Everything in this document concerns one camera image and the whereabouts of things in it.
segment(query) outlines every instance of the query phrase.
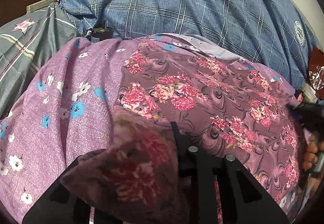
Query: pink floral print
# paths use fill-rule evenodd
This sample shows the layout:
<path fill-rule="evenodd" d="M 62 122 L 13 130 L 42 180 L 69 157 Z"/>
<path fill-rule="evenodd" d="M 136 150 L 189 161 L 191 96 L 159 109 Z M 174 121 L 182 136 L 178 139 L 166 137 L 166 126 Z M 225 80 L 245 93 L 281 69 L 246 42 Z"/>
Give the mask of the pink floral print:
<path fill-rule="evenodd" d="M 107 180 L 118 186 L 116 192 L 119 200 L 140 200 L 148 206 L 154 206 L 156 196 L 161 194 L 161 189 L 154 179 L 151 163 L 137 165 L 121 161 L 117 169 L 104 172 L 104 175 Z"/>
<path fill-rule="evenodd" d="M 141 137 L 142 141 L 136 144 L 137 149 L 149 155 L 153 167 L 159 167 L 169 161 L 169 147 L 159 139 L 156 133 L 142 132 Z"/>
<path fill-rule="evenodd" d="M 143 71 L 143 68 L 141 68 L 138 64 L 127 66 L 127 69 L 128 69 L 130 74 L 135 74 L 135 73 Z"/>
<path fill-rule="evenodd" d="M 131 88 L 126 91 L 118 101 L 128 110 L 131 110 L 146 119 L 157 119 L 160 107 L 146 93 L 139 83 L 131 83 Z"/>
<path fill-rule="evenodd" d="M 262 103 L 257 100 L 252 100 L 250 105 L 254 107 L 250 108 L 250 115 L 265 128 L 269 128 L 272 123 L 270 118 L 275 119 L 277 115 L 275 115 L 268 107 L 263 106 Z"/>
<path fill-rule="evenodd" d="M 154 85 L 153 89 L 152 96 L 159 99 L 161 103 L 174 98 L 174 88 L 172 86 L 157 84 Z"/>
<path fill-rule="evenodd" d="M 289 145 L 291 145 L 294 148 L 297 148 L 297 134 L 290 126 L 283 126 L 282 134 Z"/>
<path fill-rule="evenodd" d="M 297 183 L 299 180 L 299 167 L 294 156 L 289 156 L 285 168 L 285 176 L 288 177 L 286 188 L 290 188 L 291 184 Z"/>
<path fill-rule="evenodd" d="M 159 83 L 162 84 L 167 84 L 167 85 L 172 85 L 175 84 L 179 81 L 179 78 L 176 76 L 169 76 L 169 75 L 165 75 L 164 77 L 161 77 L 158 79 Z"/>
<path fill-rule="evenodd" d="M 130 74 L 136 74 L 143 71 L 140 65 L 145 63 L 146 58 L 139 52 L 135 52 L 124 62 L 124 66 L 126 66 Z"/>
<path fill-rule="evenodd" d="M 174 107 L 181 111 L 190 110 L 195 106 L 195 102 L 192 99 L 183 96 L 173 98 L 171 102 Z"/>
<path fill-rule="evenodd" d="M 207 67 L 213 72 L 220 72 L 224 67 L 216 58 L 198 58 L 197 63 L 200 67 Z"/>
<path fill-rule="evenodd" d="M 254 80 L 257 84 L 259 84 L 262 88 L 264 88 L 265 90 L 268 89 L 269 83 L 267 82 L 267 80 L 265 79 L 265 77 L 262 76 L 262 74 L 260 73 L 260 71 L 258 70 L 251 70 L 251 74 L 254 76 Z"/>
<path fill-rule="evenodd" d="M 226 148 L 238 146 L 247 153 L 253 151 L 253 142 L 258 137 L 246 125 L 244 126 L 240 118 L 232 117 L 229 121 L 225 121 L 216 116 L 210 119 L 212 125 L 220 130 L 220 137 L 226 141 Z"/>

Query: blue flower print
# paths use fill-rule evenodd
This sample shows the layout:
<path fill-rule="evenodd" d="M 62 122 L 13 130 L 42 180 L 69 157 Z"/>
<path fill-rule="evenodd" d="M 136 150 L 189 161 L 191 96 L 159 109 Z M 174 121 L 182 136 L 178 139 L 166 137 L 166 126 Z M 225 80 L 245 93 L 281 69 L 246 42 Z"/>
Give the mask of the blue flower print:
<path fill-rule="evenodd" d="M 104 101 L 107 101 L 107 97 L 106 97 L 105 92 L 102 88 L 97 87 L 97 88 L 95 88 L 94 92 L 98 98 L 103 99 Z"/>
<path fill-rule="evenodd" d="M 273 78 L 270 80 L 270 82 L 275 82 L 275 81 L 278 81 L 279 79 L 278 78 Z"/>
<path fill-rule="evenodd" d="M 39 91 L 44 90 L 46 88 L 46 85 L 40 81 L 36 83 L 36 87 Z"/>
<path fill-rule="evenodd" d="M 82 116 L 84 114 L 84 109 L 85 105 L 81 101 L 73 103 L 70 109 L 70 117 L 74 119 L 79 116 Z"/>
<path fill-rule="evenodd" d="M 173 45 L 166 45 L 165 49 L 169 50 L 169 51 L 172 51 L 174 49 L 174 46 Z"/>
<path fill-rule="evenodd" d="M 5 134 L 6 130 L 7 130 L 7 122 L 3 121 L 0 124 L 0 139 L 4 137 L 4 134 Z"/>
<path fill-rule="evenodd" d="M 45 129 L 48 129 L 49 126 L 50 126 L 50 115 L 46 114 L 42 118 L 42 127 L 44 127 Z"/>

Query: white flower print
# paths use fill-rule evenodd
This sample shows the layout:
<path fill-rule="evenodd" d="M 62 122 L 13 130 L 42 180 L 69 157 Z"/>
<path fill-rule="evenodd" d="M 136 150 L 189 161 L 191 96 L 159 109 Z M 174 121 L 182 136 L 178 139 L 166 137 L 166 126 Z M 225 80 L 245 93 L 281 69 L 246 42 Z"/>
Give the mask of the white flower print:
<path fill-rule="evenodd" d="M 47 104 L 48 101 L 49 101 L 49 98 L 50 98 L 50 96 L 47 96 L 45 99 L 43 99 L 43 103 L 44 103 L 44 104 Z"/>
<path fill-rule="evenodd" d="M 63 81 L 59 81 L 57 83 L 57 86 L 56 86 L 56 88 L 61 92 L 61 94 L 63 92 L 63 86 L 64 86 L 64 82 Z"/>
<path fill-rule="evenodd" d="M 73 93 L 71 100 L 72 101 L 77 101 L 78 96 L 79 96 L 79 93 L 78 92 L 77 93 Z"/>
<path fill-rule="evenodd" d="M 79 55 L 79 58 L 85 58 L 88 56 L 87 52 L 82 53 L 81 55 Z"/>
<path fill-rule="evenodd" d="M 172 42 L 172 43 L 173 43 L 173 45 L 175 45 L 175 46 L 179 46 L 179 47 L 182 46 L 180 43 L 177 43 L 177 42 Z"/>
<path fill-rule="evenodd" d="M 6 176 L 9 173 L 7 167 L 0 162 L 0 176 Z"/>
<path fill-rule="evenodd" d="M 280 201 L 279 207 L 283 208 L 287 203 L 287 196 L 284 196 L 284 198 Z"/>
<path fill-rule="evenodd" d="M 60 118 L 61 118 L 62 120 L 64 120 L 64 119 L 66 119 L 66 118 L 68 118 L 68 117 L 69 117 L 69 110 L 66 109 L 66 108 L 61 108 L 61 109 L 60 109 Z"/>
<path fill-rule="evenodd" d="M 291 195 L 291 203 L 294 202 L 295 197 L 296 197 L 296 193 L 294 192 L 294 193 Z"/>
<path fill-rule="evenodd" d="M 23 169 L 21 158 L 15 156 L 9 156 L 9 164 L 11 165 L 12 170 L 19 172 Z"/>
<path fill-rule="evenodd" d="M 28 205 L 33 203 L 33 197 L 31 196 L 31 194 L 27 194 L 26 192 L 24 192 L 20 198 Z"/>
<path fill-rule="evenodd" d="M 80 89 L 79 96 L 87 93 L 88 90 L 90 89 L 90 87 L 91 87 L 91 85 L 88 82 L 85 84 L 83 84 L 83 82 L 81 82 L 80 86 L 79 86 L 79 89 Z"/>
<path fill-rule="evenodd" d="M 50 87 L 52 85 L 53 80 L 54 80 L 53 75 L 52 74 L 48 75 L 48 77 L 47 77 L 47 85 L 48 85 L 48 87 Z"/>
<path fill-rule="evenodd" d="M 14 141 L 14 139 L 15 139 L 15 135 L 14 135 L 14 133 L 8 135 L 8 141 L 9 141 L 10 143 L 12 143 L 12 142 Z"/>
<path fill-rule="evenodd" d="M 200 50 L 195 48 L 193 45 L 189 46 L 189 49 L 192 51 L 200 52 Z"/>

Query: pink flower pattern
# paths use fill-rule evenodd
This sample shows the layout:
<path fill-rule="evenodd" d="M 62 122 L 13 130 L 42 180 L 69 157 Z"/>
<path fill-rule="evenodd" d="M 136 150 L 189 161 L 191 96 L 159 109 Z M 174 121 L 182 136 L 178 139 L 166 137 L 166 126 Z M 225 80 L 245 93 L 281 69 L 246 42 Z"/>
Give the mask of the pink flower pattern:
<path fill-rule="evenodd" d="M 135 109 L 140 105 L 140 102 L 145 99 L 145 93 L 136 87 L 132 87 L 129 91 L 127 91 L 120 103 L 126 109 Z"/>
<path fill-rule="evenodd" d="M 290 126 L 283 126 L 282 134 L 285 136 L 286 142 L 289 145 L 291 145 L 293 148 L 297 148 L 297 134 Z"/>
<path fill-rule="evenodd" d="M 288 177 L 286 188 L 290 188 L 291 184 L 297 183 L 299 180 L 299 167 L 294 156 L 289 156 L 286 168 L 285 176 Z"/>
<path fill-rule="evenodd" d="M 232 117 L 225 121 L 220 117 L 211 117 L 212 125 L 221 130 L 220 137 L 226 141 L 227 148 L 238 146 L 242 150 L 253 152 L 253 142 L 258 139 L 257 135 L 246 128 L 238 117 Z"/>
<path fill-rule="evenodd" d="M 253 101 L 250 102 L 250 105 L 255 106 L 256 108 L 250 108 L 250 115 L 257 121 L 260 122 L 265 128 L 271 126 L 270 118 L 275 119 L 276 114 L 273 113 L 268 107 L 262 106 L 260 102 Z"/>
<path fill-rule="evenodd" d="M 227 123 L 218 116 L 216 116 L 215 118 L 211 117 L 210 119 L 212 120 L 212 124 L 221 130 L 224 130 L 224 128 L 227 126 Z"/>
<path fill-rule="evenodd" d="M 149 155 L 153 168 L 169 161 L 169 147 L 162 143 L 155 133 L 143 132 L 141 140 L 137 144 L 137 149 Z"/>
<path fill-rule="evenodd" d="M 165 75 L 164 77 L 159 78 L 159 83 L 172 85 L 179 81 L 179 78 L 176 76 Z"/>
<path fill-rule="evenodd" d="M 265 79 L 265 77 L 262 76 L 261 72 L 258 70 L 251 70 L 251 74 L 254 76 L 254 80 L 257 84 L 261 85 L 262 88 L 265 90 L 270 87 L 269 83 Z"/>
<path fill-rule="evenodd" d="M 124 65 L 127 67 L 130 74 L 136 74 L 143 71 L 143 68 L 140 65 L 145 63 L 146 58 L 139 52 L 135 52 L 124 62 Z"/>
<path fill-rule="evenodd" d="M 152 96 L 159 99 L 160 102 L 174 98 L 174 88 L 171 86 L 157 84 L 153 86 L 153 89 Z"/>
<path fill-rule="evenodd" d="M 181 111 L 190 110 L 195 106 L 195 102 L 192 99 L 182 96 L 173 98 L 171 102 L 174 107 Z"/>
<path fill-rule="evenodd" d="M 176 89 L 178 93 L 185 95 L 188 98 L 193 98 L 197 96 L 198 91 L 194 89 L 191 85 L 180 83 Z"/>
<path fill-rule="evenodd" d="M 127 202 L 142 201 L 154 206 L 161 189 L 154 179 L 151 163 L 139 164 L 121 162 L 118 169 L 104 173 L 117 187 L 118 199 Z"/>
<path fill-rule="evenodd" d="M 141 68 L 138 64 L 127 66 L 127 69 L 130 74 L 136 74 L 143 71 L 143 68 Z"/>

